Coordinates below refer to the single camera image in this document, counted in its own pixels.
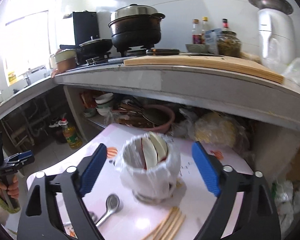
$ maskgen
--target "faucet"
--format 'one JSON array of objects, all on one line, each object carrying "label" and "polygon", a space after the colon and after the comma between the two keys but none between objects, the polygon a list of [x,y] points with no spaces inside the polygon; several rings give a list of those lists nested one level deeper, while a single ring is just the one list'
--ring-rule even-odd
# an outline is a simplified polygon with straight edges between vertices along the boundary
[{"label": "faucet", "polygon": [[23,78],[23,79],[25,79],[26,81],[27,81],[27,84],[28,84],[28,86],[30,86],[31,85],[31,80],[30,80],[30,77],[29,77],[29,75],[28,75],[28,72],[26,71],[26,77],[25,78]]}]

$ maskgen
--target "gas stove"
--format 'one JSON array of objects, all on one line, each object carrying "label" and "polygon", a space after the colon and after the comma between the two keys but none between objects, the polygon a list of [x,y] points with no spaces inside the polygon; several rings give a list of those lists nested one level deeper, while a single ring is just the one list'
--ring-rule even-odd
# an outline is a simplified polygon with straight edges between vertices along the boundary
[{"label": "gas stove", "polygon": [[110,52],[107,52],[105,55],[98,55],[96,57],[89,58],[86,60],[85,64],[81,64],[75,69],[68,70],[68,72],[90,67],[102,67],[105,65],[123,64],[123,61],[125,59],[145,56],[146,49],[125,51],[124,53],[121,53],[121,57],[110,57],[110,54]]}]

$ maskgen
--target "chopstick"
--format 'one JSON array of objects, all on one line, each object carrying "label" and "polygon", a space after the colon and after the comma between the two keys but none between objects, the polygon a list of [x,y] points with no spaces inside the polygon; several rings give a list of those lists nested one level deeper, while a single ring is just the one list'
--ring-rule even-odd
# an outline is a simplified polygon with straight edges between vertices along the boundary
[{"label": "chopstick", "polygon": [[178,221],[176,227],[174,228],[172,234],[170,235],[170,237],[167,239],[167,240],[172,240],[176,234],[178,233],[180,227],[182,226],[183,222],[185,221],[186,219],[186,215],[183,215],[182,218]]},{"label": "chopstick", "polygon": [[178,233],[182,226],[186,216],[182,215],[182,212],[178,207],[170,209],[168,215],[163,219],[148,235],[142,240],[172,240]]},{"label": "chopstick", "polygon": [[173,207],[173,208],[170,209],[170,212],[169,212],[167,218],[164,220],[163,223],[161,223],[161,225],[159,226],[158,230],[154,234],[153,240],[155,240],[157,238],[157,236],[160,234],[160,231],[167,225],[169,219],[171,217],[174,218],[174,216],[176,215],[176,211],[177,211],[177,207]]}]

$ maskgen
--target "window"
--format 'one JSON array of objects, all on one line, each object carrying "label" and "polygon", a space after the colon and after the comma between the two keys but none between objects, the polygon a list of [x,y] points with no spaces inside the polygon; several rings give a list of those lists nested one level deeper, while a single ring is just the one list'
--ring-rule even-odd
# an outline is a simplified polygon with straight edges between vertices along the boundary
[{"label": "window", "polygon": [[50,0],[10,0],[6,13],[4,57],[7,73],[16,76],[45,66],[50,55]]}]

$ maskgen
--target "stacked bowls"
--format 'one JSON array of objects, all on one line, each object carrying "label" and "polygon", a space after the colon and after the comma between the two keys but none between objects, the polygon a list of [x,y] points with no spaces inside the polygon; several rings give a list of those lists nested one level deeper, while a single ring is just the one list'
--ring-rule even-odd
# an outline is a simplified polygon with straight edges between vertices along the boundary
[{"label": "stacked bowls", "polygon": [[107,116],[107,114],[112,110],[114,105],[114,95],[113,93],[106,93],[95,98],[97,104],[97,111],[102,116]]}]

